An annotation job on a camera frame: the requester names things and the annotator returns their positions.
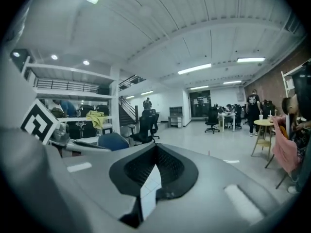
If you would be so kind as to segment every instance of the blue chair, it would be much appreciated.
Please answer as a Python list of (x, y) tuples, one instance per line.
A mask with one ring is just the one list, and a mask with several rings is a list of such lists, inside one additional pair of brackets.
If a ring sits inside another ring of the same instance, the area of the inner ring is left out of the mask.
[(118, 133), (103, 134), (98, 138), (98, 146), (111, 151), (129, 148), (129, 143)]

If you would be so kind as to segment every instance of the brown wall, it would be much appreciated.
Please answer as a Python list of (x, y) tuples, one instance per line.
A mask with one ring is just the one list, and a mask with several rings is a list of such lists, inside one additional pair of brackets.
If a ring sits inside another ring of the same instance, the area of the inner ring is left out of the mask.
[(287, 73), (288, 71), (306, 62), (310, 58), (311, 43), (309, 40), (305, 40), (275, 68), (246, 86), (246, 96), (252, 94), (252, 90), (256, 89), (260, 97), (260, 101), (264, 99), (271, 100), (272, 103), (277, 107), (279, 115), (282, 113), (282, 99), (286, 97), (281, 71), (283, 71), (283, 73)]

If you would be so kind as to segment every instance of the white sneaker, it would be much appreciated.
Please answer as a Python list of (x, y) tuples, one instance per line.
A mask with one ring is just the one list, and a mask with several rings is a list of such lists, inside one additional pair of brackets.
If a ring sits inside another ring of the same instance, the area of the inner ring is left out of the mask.
[(296, 190), (296, 187), (294, 185), (290, 186), (287, 188), (287, 191), (290, 193), (290, 194), (297, 194), (299, 193), (297, 190)]

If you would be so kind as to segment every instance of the black metal railing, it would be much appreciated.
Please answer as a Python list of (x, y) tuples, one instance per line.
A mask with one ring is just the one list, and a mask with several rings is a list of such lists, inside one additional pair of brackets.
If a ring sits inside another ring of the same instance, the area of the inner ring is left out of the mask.
[(136, 105), (135, 108), (133, 108), (132, 105), (128, 103), (122, 96), (119, 97), (119, 103), (122, 108), (126, 108), (127, 111), (132, 114), (135, 117), (135, 122), (139, 122), (139, 117), (138, 117), (138, 106)]
[(119, 84), (119, 91), (122, 91), (126, 88), (129, 88), (130, 86), (135, 85), (137, 83), (140, 83), (144, 80), (145, 79), (142, 77), (139, 77), (137, 75), (133, 75), (133, 76), (129, 77), (127, 80), (124, 80)]
[(61, 80), (47, 80), (38, 79), (37, 88), (39, 89), (58, 89), (58, 90), (71, 90), (71, 91), (85, 91), (85, 92), (97, 92), (98, 85), (61, 81)]

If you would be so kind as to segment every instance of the pink jacket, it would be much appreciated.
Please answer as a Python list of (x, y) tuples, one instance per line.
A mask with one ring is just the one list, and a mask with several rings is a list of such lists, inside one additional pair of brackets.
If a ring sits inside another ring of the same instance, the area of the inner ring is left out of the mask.
[(277, 162), (288, 173), (297, 168), (301, 159), (297, 156), (297, 145), (294, 141), (286, 139), (282, 134), (279, 123), (285, 123), (286, 116), (273, 117), (273, 124), (276, 131), (276, 144), (272, 152)]

